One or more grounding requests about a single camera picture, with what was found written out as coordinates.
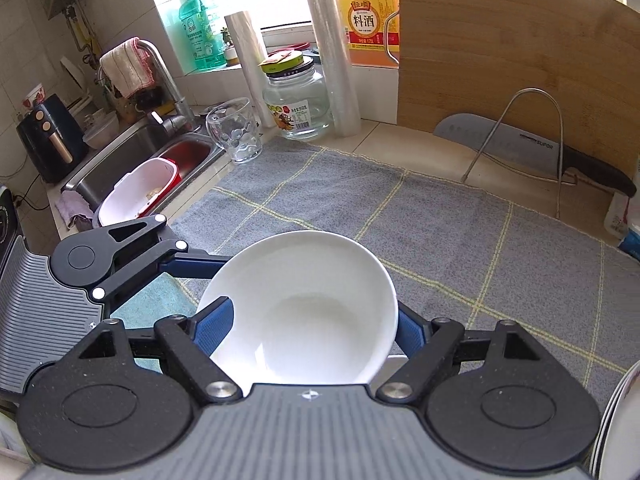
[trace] wooden cutting board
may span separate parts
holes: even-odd
[[[497,119],[521,88],[562,108],[565,142],[633,177],[640,153],[640,13],[615,0],[400,0],[398,124],[432,132],[469,112]],[[538,94],[505,122],[559,140]]]

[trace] gray cloth with yellow stripes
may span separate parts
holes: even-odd
[[[353,238],[423,317],[480,330],[517,320],[601,408],[640,358],[636,260],[481,189],[364,156],[274,139],[172,229],[193,247],[225,255],[298,229]],[[195,300],[206,285],[184,280]]]

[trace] knife handle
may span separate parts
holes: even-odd
[[[575,168],[598,184],[618,190],[629,198],[636,194],[636,185],[618,168],[614,168],[599,158],[565,146],[562,173],[569,168]]]

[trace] glass cup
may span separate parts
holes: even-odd
[[[236,164],[249,162],[262,152],[262,141],[251,101],[231,99],[207,114],[207,131]]]

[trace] stack of plates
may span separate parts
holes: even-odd
[[[613,392],[602,417],[589,471],[599,480],[640,478],[640,361]]]

